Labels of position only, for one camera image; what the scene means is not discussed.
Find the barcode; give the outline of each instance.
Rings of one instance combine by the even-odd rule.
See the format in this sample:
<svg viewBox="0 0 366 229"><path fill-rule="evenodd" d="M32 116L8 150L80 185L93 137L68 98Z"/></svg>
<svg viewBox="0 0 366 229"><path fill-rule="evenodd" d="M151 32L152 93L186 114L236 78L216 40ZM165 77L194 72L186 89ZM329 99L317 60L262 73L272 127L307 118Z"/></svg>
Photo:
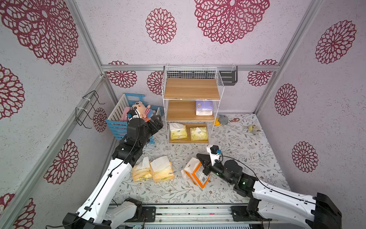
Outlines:
<svg viewBox="0 0 366 229"><path fill-rule="evenodd" d="M201 183L204 185L204 184L205 184L205 182L206 182L206 180L207 180L207 176L203 176L203 177L201 178Z"/></svg>

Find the gray plush toy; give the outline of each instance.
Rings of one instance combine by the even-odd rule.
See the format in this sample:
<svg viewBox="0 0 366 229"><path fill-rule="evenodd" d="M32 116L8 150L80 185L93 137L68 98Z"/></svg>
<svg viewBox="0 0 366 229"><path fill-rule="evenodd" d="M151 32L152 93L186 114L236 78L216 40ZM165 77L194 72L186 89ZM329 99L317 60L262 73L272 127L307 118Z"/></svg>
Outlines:
<svg viewBox="0 0 366 229"><path fill-rule="evenodd" d="M220 115L218 118L216 118L215 126L223 126L226 125L229 122L229 117L226 115Z"/></svg>

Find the wooden shelf board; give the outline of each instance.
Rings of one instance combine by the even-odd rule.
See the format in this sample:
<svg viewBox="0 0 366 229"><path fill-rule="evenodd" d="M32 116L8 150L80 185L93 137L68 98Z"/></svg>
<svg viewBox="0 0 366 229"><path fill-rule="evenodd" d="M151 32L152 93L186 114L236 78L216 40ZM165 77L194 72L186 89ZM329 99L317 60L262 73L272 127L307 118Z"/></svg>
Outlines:
<svg viewBox="0 0 366 229"><path fill-rule="evenodd" d="M164 99L220 100L215 79L168 78Z"/></svg>
<svg viewBox="0 0 366 229"><path fill-rule="evenodd" d="M190 128L191 127L202 127L202 126L207 127L207 125L205 123L182 123L182 124L186 125L187 138L171 140L170 134L169 134L169 143L208 144L208 140L191 141L191 129Z"/></svg>
<svg viewBox="0 0 366 229"><path fill-rule="evenodd" d="M210 121L213 122L213 115L200 116L196 115L195 100L171 100L168 105L167 121Z"/></svg>

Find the plush bird toy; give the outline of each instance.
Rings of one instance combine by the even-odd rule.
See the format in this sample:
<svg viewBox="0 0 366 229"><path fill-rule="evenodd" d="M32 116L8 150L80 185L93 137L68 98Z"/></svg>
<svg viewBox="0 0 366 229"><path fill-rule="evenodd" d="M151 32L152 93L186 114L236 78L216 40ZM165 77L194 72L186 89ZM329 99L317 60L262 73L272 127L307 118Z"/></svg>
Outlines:
<svg viewBox="0 0 366 229"><path fill-rule="evenodd" d="M220 115L220 117L216 118L215 126L223 126L229 122L229 118L226 115Z"/></svg>
<svg viewBox="0 0 366 229"><path fill-rule="evenodd" d="M248 129L251 133L253 133L254 135L259 134L259 132L261 131L261 129L259 127L257 127L256 125L251 125L248 126Z"/></svg>

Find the stuffed toy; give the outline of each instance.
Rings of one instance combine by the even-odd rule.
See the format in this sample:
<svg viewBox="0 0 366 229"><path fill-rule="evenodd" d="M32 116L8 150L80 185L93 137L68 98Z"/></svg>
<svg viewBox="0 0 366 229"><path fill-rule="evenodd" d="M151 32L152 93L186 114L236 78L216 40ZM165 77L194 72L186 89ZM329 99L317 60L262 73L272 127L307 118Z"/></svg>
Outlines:
<svg viewBox="0 0 366 229"><path fill-rule="evenodd" d="M145 107L145 105L141 101L134 103L131 109L135 109L139 115L135 115L132 118L138 118L140 116L140 118L147 122L148 120L150 120L151 116L155 114L155 111L151 110L150 107L150 105Z"/></svg>
<svg viewBox="0 0 366 229"><path fill-rule="evenodd" d="M248 129L250 132L252 132L254 135L259 134L259 132L261 131L261 129L259 127L257 127L256 125L251 125L248 126Z"/></svg>
<svg viewBox="0 0 366 229"><path fill-rule="evenodd" d="M220 117L216 118L214 123L215 126L223 126L229 122L229 118L226 115L220 115Z"/></svg>

